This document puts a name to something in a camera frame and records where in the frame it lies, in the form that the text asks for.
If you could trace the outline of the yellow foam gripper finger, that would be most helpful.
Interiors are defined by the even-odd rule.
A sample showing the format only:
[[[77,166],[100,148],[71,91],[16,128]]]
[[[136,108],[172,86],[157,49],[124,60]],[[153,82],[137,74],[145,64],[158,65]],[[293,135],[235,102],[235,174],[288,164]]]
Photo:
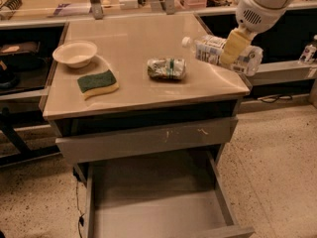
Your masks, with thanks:
[[[219,62],[221,65],[233,63],[252,42],[256,33],[245,27],[238,27],[232,30],[227,38]]]

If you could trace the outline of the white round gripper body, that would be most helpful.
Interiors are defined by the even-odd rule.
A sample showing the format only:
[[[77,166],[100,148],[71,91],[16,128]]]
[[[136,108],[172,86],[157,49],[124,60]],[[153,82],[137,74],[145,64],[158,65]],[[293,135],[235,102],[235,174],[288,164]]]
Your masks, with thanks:
[[[236,10],[238,29],[248,34],[269,30],[284,14],[286,6],[275,0],[240,0]]]

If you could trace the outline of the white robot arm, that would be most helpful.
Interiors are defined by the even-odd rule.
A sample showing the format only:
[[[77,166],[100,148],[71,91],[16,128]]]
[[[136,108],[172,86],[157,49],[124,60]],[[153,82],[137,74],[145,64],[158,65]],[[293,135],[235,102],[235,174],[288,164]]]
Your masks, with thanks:
[[[238,27],[233,29],[220,54],[220,64],[233,63],[254,37],[272,28],[293,0],[240,0],[236,8]]]

